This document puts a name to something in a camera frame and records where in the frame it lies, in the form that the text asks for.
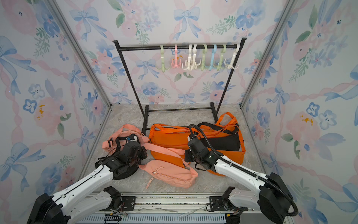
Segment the orange bag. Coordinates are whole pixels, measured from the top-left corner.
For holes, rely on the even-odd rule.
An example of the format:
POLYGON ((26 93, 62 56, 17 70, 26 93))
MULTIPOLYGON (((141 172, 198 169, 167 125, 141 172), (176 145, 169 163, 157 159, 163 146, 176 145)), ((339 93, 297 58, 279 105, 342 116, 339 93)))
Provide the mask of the orange bag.
POLYGON ((164 148, 164 150, 152 151, 152 156, 156 160, 166 161, 182 168, 189 167, 190 163, 184 161, 185 152, 189 149, 187 145, 189 135, 190 133, 156 133, 152 137, 149 136, 152 145, 164 148))
POLYGON ((169 126, 165 124, 153 124, 149 136, 152 137, 156 133, 166 134, 166 133, 194 133, 199 134, 199 131, 195 128, 190 130, 188 127, 182 126, 169 126))
POLYGON ((213 148, 242 164, 246 149, 237 118, 227 112, 222 114, 215 124, 201 122, 197 125, 206 135, 213 148))

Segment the black strap bag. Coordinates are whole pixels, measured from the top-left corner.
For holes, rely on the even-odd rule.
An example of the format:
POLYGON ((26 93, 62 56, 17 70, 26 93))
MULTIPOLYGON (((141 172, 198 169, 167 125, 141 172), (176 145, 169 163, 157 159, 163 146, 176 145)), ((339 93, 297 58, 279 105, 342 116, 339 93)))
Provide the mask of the black strap bag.
POLYGON ((202 122, 198 127, 204 132, 215 150, 242 151, 244 141, 237 122, 226 125, 202 122))

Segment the pink bag with buckle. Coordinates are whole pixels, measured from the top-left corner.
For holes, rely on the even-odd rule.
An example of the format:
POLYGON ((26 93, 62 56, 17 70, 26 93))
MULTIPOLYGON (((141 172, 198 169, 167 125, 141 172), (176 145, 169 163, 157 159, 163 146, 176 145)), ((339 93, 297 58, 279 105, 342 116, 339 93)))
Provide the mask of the pink bag with buckle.
POLYGON ((102 143, 102 149, 110 153, 110 155, 115 153, 117 149, 122 150, 124 145, 127 143, 127 138, 131 134, 137 136, 137 142, 139 142, 141 146, 149 142, 149 138, 143 135, 139 128, 131 124, 126 124, 112 134, 108 140, 102 143))

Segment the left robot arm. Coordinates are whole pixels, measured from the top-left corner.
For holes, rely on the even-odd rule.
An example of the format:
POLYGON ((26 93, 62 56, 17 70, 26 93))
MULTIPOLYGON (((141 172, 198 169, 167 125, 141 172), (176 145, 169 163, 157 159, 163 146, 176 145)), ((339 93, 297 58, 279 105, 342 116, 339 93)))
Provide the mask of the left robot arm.
POLYGON ((127 142, 111 156, 101 158, 97 168, 75 184, 53 194, 39 196, 32 208, 29 224, 75 224, 100 210, 119 210, 125 203, 114 187, 106 187, 95 196, 94 190, 111 182, 133 175, 141 160, 147 158, 144 146, 137 141, 127 142))

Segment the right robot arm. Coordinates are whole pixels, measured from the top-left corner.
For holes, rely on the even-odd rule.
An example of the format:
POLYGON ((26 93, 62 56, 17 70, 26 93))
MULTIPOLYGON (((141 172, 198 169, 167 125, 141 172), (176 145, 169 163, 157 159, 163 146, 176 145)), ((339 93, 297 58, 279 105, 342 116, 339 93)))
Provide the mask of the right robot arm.
POLYGON ((298 214, 293 196, 279 175, 250 170, 216 150, 209 150, 193 134, 188 137, 188 146, 185 161, 195 162, 204 170, 227 176, 249 189, 249 192, 243 193, 238 188, 228 187, 222 195, 223 206, 227 210, 260 210, 275 224, 282 224, 287 216, 298 214))

